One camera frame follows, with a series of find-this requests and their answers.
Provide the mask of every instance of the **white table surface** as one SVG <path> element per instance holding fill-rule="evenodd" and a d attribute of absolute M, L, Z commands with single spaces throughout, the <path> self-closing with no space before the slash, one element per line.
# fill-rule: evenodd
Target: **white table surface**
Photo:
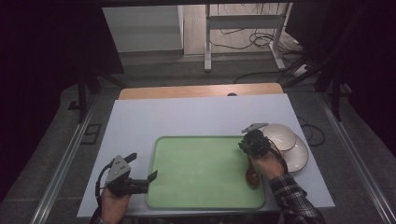
<path fill-rule="evenodd" d="M 103 167 L 117 155 L 126 157 L 136 152 L 137 159 L 130 163 L 131 178 L 147 178 L 152 150 L 155 141 L 161 136 L 243 135 L 242 129 L 251 123 L 262 122 L 281 123 L 290 127 L 307 145 L 287 94 L 116 101 L 78 217 L 92 216 L 97 207 L 94 184 Z M 305 168 L 292 175 L 308 192 L 307 198 L 315 207 L 334 206 L 309 147 L 308 158 Z M 265 203 L 258 211 L 278 211 L 267 182 L 263 182 Z M 151 217 L 227 212 L 158 210 L 148 207 L 145 197 L 144 194 L 133 195 L 126 215 Z"/>

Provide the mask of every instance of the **metal frame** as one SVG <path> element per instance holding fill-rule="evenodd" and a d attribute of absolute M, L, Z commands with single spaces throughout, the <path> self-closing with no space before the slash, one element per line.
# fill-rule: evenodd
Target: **metal frame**
<path fill-rule="evenodd" d="M 285 70 L 285 64 L 279 55 L 277 45 L 285 24 L 289 3 L 285 5 L 280 15 L 232 15 L 210 16 L 210 5 L 205 6 L 206 12 L 206 37 L 205 37 L 205 71 L 212 70 L 212 53 L 210 44 L 210 31 L 219 29 L 276 29 L 274 41 L 269 44 L 277 68 Z"/>

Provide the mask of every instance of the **human hand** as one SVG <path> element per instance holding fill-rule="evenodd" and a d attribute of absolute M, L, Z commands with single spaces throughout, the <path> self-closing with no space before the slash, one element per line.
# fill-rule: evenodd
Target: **human hand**
<path fill-rule="evenodd" d="M 271 144 L 271 148 L 277 151 L 273 144 Z M 249 158 L 255 164 L 256 168 L 270 180 L 285 174 L 282 164 L 271 152 L 267 152 L 263 157 L 255 158 L 249 156 Z"/>
<path fill-rule="evenodd" d="M 131 194 L 118 197 L 110 189 L 104 188 L 102 191 L 102 220 L 107 224 L 119 223 L 128 207 Z"/>

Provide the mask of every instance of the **green cutting board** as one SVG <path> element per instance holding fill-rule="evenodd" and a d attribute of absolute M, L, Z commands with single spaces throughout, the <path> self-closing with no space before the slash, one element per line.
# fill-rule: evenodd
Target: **green cutting board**
<path fill-rule="evenodd" d="M 245 179 L 242 136 L 165 136 L 156 141 L 147 203 L 153 208 L 243 209 L 264 203 L 262 185 Z"/>

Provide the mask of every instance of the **white plate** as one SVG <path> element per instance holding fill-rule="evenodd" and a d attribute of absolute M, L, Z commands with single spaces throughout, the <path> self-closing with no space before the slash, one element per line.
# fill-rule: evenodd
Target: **white plate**
<path fill-rule="evenodd" d="M 308 148 L 297 134 L 295 136 L 295 146 L 291 150 L 285 151 L 283 156 L 288 165 L 289 172 L 296 172 L 303 169 L 308 162 Z"/>
<path fill-rule="evenodd" d="M 294 132 L 283 124 L 273 123 L 266 126 L 262 133 L 274 142 L 276 147 L 281 150 L 289 150 L 296 144 Z"/>

